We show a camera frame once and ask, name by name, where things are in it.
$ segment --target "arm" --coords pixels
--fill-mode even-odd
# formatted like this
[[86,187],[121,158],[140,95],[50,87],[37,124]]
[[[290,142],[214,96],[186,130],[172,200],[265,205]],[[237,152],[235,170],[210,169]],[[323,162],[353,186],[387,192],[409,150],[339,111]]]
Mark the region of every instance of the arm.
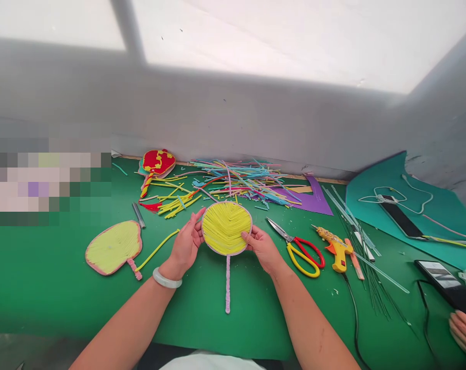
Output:
[[253,226],[242,237],[271,276],[289,336],[303,370],[359,369],[358,363],[320,311],[300,278],[289,268],[270,236]]
[[[170,258],[159,272],[180,280],[195,262],[203,243],[201,223],[205,208],[180,230]],[[165,288],[150,277],[106,323],[70,367],[71,370],[132,369],[149,346],[175,289]]]

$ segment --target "scissor blade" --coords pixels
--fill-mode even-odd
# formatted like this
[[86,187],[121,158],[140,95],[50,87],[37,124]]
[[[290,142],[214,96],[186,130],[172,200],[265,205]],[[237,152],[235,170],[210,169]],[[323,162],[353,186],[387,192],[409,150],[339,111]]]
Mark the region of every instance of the scissor blade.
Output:
[[272,221],[268,217],[266,217],[265,219],[270,223],[270,225],[274,228],[274,230],[277,231],[279,235],[282,236],[285,240],[288,240],[290,238],[290,236],[284,231],[284,229],[281,226],[276,224],[274,221]]

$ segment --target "wooden strip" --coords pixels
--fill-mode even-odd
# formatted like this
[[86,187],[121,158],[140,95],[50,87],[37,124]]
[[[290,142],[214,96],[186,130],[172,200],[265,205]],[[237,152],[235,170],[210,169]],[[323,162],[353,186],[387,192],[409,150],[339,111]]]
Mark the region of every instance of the wooden strip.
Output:
[[[127,156],[127,155],[122,155],[121,158],[126,158],[126,159],[137,159],[137,160],[141,160],[142,157],[136,157],[136,156]],[[192,166],[194,167],[192,164],[188,163],[188,162],[179,162],[179,161],[176,161],[176,165],[187,165],[187,166]],[[283,176],[282,178],[292,178],[292,179],[296,179],[296,180],[306,180],[306,178],[304,176],[300,176],[300,175],[286,175],[286,176]],[[334,179],[326,179],[326,178],[322,178],[322,177],[316,177],[315,178],[318,182],[327,182],[327,183],[335,183],[335,184],[341,184],[341,185],[347,185],[349,184],[349,181],[346,181],[346,180],[334,180]]]
[[310,185],[305,186],[305,187],[297,187],[297,188],[286,187],[286,189],[294,191],[296,193],[311,193],[313,191]]

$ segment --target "yellow fan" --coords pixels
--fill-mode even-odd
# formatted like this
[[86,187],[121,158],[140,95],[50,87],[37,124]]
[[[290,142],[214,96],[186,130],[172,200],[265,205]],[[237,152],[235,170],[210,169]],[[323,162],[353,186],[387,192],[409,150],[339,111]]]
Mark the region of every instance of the yellow fan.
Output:
[[239,204],[229,201],[215,203],[203,214],[203,239],[214,252],[226,256],[226,313],[231,312],[231,256],[240,254],[247,247],[241,233],[250,233],[252,224],[250,213]]
[[137,280],[142,274],[136,271],[134,258],[142,250],[140,225],[125,221],[111,226],[96,236],[85,251],[85,260],[101,275],[111,275],[127,262]]

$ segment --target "bracelet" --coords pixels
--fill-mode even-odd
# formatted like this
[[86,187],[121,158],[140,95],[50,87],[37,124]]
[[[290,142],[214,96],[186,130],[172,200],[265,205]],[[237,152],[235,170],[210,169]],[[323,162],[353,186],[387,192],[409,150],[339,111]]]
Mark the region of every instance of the bracelet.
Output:
[[181,283],[183,282],[182,279],[175,281],[175,280],[170,280],[165,278],[161,273],[159,272],[159,267],[156,267],[152,273],[152,276],[154,277],[154,280],[156,283],[159,285],[162,285],[165,288],[169,289],[176,289],[181,286]]

